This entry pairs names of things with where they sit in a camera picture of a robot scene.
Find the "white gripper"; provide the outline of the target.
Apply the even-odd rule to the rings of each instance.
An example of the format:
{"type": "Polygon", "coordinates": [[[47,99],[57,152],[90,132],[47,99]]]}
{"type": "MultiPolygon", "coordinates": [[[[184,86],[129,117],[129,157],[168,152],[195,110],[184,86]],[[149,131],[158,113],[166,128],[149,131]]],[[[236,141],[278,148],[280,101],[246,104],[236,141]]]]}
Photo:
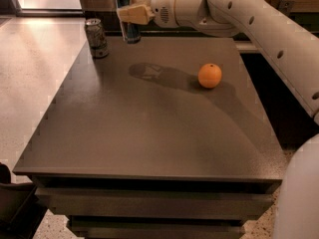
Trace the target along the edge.
{"type": "Polygon", "coordinates": [[[162,28],[196,29],[205,25],[209,17],[206,0],[136,0],[136,2],[138,4],[117,10],[121,22],[147,25],[154,19],[154,22],[162,28]]]}

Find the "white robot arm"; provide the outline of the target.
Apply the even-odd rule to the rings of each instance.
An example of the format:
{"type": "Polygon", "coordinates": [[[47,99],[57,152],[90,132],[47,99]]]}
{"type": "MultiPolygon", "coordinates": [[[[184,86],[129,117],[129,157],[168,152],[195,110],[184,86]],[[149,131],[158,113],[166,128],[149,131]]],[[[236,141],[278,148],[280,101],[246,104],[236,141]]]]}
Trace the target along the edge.
{"type": "MultiPolygon", "coordinates": [[[[191,27],[204,34],[244,33],[304,110],[318,120],[319,40],[265,0],[124,0],[121,23],[191,27]]],[[[278,197],[273,239],[319,239],[319,133],[287,166],[278,197]]]]}

